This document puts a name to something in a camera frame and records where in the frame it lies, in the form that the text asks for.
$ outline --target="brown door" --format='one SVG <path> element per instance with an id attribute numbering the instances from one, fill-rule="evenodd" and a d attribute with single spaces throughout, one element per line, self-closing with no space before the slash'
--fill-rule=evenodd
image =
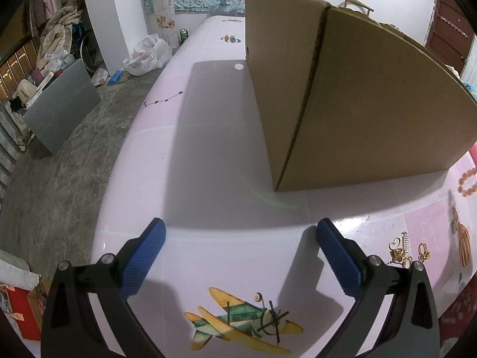
<path id="1" fill-rule="evenodd" d="M 437 0 L 434 20 L 425 45 L 445 64 L 462 73 L 474 31 L 454 0 Z"/>

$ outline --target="constellation print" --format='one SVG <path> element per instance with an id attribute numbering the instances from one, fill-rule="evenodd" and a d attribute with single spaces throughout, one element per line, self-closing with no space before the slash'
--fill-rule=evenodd
<path id="1" fill-rule="evenodd" d="M 175 94 L 175 95 L 173 95 L 172 97 L 169 97 L 169 98 L 167 98 L 167 99 L 165 99 L 165 100 L 161 100 L 161 101 L 158 100 L 158 101 L 150 102 L 150 103 L 148 103 L 148 104 L 144 101 L 143 105 L 144 105 L 144 107 L 146 108 L 146 107 L 148 107 L 149 105 L 158 104 L 159 102 L 167 102 L 167 101 L 173 99 L 174 97 L 177 97 L 178 95 L 181 95 L 182 93 L 183 93 L 183 92 L 178 92 L 177 94 Z"/>

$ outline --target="gray panel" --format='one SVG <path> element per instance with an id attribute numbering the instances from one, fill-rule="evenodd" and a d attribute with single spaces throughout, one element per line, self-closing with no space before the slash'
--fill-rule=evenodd
<path id="1" fill-rule="evenodd" d="M 78 60 L 45 89 L 23 120 L 55 154 L 100 100 L 83 61 Z"/>

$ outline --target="gray floor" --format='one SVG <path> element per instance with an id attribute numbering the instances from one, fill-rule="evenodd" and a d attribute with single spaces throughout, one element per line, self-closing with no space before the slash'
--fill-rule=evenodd
<path id="1" fill-rule="evenodd" d="M 18 161 L 0 216 L 0 248 L 51 278 L 89 263 L 104 190 L 133 117 L 160 74 L 98 89 L 101 103 L 51 156 L 34 139 Z"/>

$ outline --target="brown cardboard box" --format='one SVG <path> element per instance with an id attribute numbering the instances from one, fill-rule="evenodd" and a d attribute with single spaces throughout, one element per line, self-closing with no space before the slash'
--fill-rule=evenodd
<path id="1" fill-rule="evenodd" d="M 473 97 L 404 34 L 323 0 L 245 2 L 276 190 L 445 170 L 477 141 Z"/>
<path id="2" fill-rule="evenodd" d="M 37 289 L 40 292 L 46 292 L 49 294 L 49 290 L 52 287 L 52 282 L 48 280 L 41 280 L 37 287 L 33 288 L 27 296 L 28 304 L 30 305 L 30 309 L 32 310 L 33 317 L 35 318 L 36 324 L 41 331 L 41 327 L 43 326 L 43 317 L 40 314 L 38 297 L 37 297 Z"/>

